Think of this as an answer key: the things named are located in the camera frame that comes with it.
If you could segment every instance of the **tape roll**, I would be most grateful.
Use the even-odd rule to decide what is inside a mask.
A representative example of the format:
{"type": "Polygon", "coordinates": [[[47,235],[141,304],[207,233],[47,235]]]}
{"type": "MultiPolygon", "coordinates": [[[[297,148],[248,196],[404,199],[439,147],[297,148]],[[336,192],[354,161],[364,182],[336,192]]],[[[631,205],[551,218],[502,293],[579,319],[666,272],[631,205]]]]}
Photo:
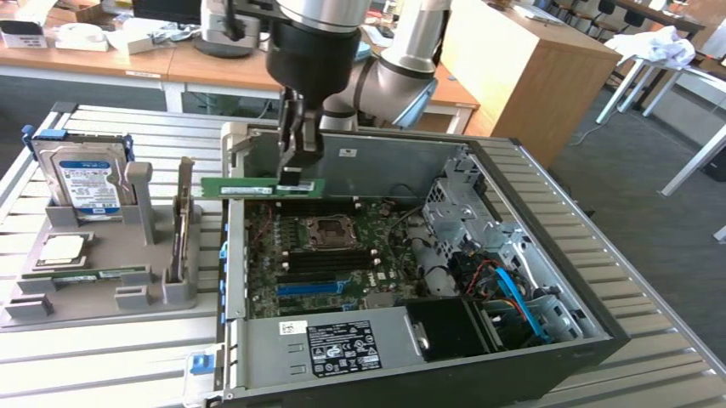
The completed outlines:
{"type": "Polygon", "coordinates": [[[85,23],[63,24],[57,29],[56,37],[60,41],[69,43],[97,43],[105,40],[101,27],[85,23]]]}

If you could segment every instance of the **gray parts holder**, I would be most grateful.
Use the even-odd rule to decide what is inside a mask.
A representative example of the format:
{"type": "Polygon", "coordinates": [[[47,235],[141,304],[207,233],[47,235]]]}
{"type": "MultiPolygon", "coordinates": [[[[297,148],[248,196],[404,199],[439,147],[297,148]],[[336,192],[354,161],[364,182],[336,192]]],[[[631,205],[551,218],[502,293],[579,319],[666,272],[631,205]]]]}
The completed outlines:
{"type": "Polygon", "coordinates": [[[129,162],[125,168],[137,205],[121,207],[123,222],[81,221],[72,207],[47,207],[48,219],[0,315],[0,332],[32,330],[49,322],[189,309],[196,304],[201,208],[192,206],[189,214],[185,276],[171,282],[175,213],[172,205],[151,205],[151,173],[148,163],[129,162]],[[91,238],[77,268],[37,267],[44,243],[57,235],[91,238]]]}

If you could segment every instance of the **blue hard drive label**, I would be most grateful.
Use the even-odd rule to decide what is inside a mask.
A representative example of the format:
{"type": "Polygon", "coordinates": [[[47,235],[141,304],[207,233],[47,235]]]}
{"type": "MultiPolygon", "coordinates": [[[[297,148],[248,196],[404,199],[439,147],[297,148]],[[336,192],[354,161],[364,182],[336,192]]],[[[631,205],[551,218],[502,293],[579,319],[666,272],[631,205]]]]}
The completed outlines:
{"type": "Polygon", "coordinates": [[[69,161],[59,163],[65,191],[72,206],[84,214],[104,215],[117,213],[117,180],[107,161],[69,161]]]}

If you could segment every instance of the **floor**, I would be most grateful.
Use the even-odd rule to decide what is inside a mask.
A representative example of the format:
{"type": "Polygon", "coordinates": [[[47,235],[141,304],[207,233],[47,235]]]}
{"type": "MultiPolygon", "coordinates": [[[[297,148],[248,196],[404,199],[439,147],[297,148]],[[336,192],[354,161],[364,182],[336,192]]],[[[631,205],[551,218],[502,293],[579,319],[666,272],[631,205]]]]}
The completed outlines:
{"type": "MultiPolygon", "coordinates": [[[[85,105],[161,110],[163,94],[117,88],[0,76],[0,174],[23,147],[20,128],[39,124],[57,100],[85,105]]],[[[576,139],[594,126],[610,94],[602,92],[586,115],[576,139]]],[[[191,96],[185,105],[199,109],[191,96]]],[[[559,179],[594,222],[640,274],[726,360],[726,246],[711,234],[726,224],[726,184],[697,173],[664,199],[656,190],[693,156],[686,144],[651,120],[634,113],[616,115],[579,146],[564,148],[552,166],[559,179]]]]}
{"type": "MultiPolygon", "coordinates": [[[[611,93],[602,92],[579,130],[594,128],[611,93]]],[[[668,129],[630,111],[610,118],[579,146],[567,146],[551,167],[592,221],[647,282],[726,360],[726,246],[713,233],[726,224],[726,184],[697,172],[675,193],[666,185],[694,150],[668,129]]]]}

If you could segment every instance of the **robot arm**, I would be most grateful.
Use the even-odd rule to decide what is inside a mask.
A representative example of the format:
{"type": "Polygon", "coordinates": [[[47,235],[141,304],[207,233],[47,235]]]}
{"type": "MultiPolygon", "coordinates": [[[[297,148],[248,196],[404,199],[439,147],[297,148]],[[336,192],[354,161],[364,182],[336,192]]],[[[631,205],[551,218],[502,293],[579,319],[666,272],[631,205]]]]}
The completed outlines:
{"type": "Polygon", "coordinates": [[[435,91],[450,0],[408,0],[392,46],[355,65],[370,0],[207,1],[224,4],[232,41],[245,38],[240,16],[271,22],[267,70],[284,86],[279,184],[297,185],[303,168],[320,160],[320,127],[354,128],[358,110],[404,128],[419,120],[435,91]]]}
{"type": "Polygon", "coordinates": [[[402,128],[415,125],[436,87],[436,49],[448,12],[448,0],[404,4],[394,43],[380,58],[356,63],[347,88],[326,99],[322,128],[355,130],[358,111],[402,128]]]}

